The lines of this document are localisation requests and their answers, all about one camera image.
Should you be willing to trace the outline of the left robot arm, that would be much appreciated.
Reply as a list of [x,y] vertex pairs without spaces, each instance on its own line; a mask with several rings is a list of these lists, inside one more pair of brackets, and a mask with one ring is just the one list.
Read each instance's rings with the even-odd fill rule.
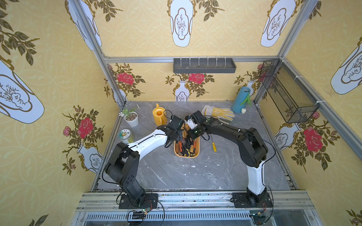
[[136,179],[139,161],[160,146],[181,141],[183,125],[183,119],[172,116],[170,123],[158,126],[151,134],[130,144],[120,142],[114,148],[104,171],[127,194],[131,205],[141,207],[146,199],[146,192]]

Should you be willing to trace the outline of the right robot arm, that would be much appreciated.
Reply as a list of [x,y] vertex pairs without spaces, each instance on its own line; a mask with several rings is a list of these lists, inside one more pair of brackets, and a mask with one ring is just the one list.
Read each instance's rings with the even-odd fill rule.
[[264,164],[268,148],[257,129],[240,129],[227,125],[216,117],[204,116],[200,111],[186,116],[185,122],[190,127],[188,135],[192,139],[204,134],[207,134],[208,138],[211,138],[211,135],[218,135],[238,146],[240,158],[248,170],[247,202],[252,207],[262,204],[267,196]]

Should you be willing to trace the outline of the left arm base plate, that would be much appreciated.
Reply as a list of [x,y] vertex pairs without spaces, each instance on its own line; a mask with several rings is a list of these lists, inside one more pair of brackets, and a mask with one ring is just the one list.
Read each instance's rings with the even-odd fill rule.
[[128,194],[119,194],[116,198],[119,209],[145,209],[150,207],[156,209],[158,204],[158,194],[146,193],[139,199],[132,199]]

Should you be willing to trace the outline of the yellow handled screwdriver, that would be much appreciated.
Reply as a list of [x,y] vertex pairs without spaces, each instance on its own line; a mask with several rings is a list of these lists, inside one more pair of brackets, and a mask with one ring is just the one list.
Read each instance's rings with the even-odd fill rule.
[[215,142],[214,142],[213,136],[211,135],[210,138],[211,138],[211,141],[212,141],[213,151],[214,151],[214,152],[217,152],[217,147],[216,147],[216,144],[215,144]]

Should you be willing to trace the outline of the yellow storage box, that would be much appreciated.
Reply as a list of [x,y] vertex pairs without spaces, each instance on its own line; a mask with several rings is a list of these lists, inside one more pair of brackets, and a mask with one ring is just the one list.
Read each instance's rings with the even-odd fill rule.
[[189,125],[184,123],[182,126],[182,140],[174,142],[174,153],[181,158],[196,158],[200,154],[200,138],[192,139],[188,131]]

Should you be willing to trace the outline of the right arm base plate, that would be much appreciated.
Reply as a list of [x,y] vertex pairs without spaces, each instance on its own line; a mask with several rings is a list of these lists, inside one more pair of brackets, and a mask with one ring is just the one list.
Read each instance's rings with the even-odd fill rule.
[[269,193],[253,195],[247,192],[232,193],[230,202],[235,208],[267,208],[273,207],[273,201]]

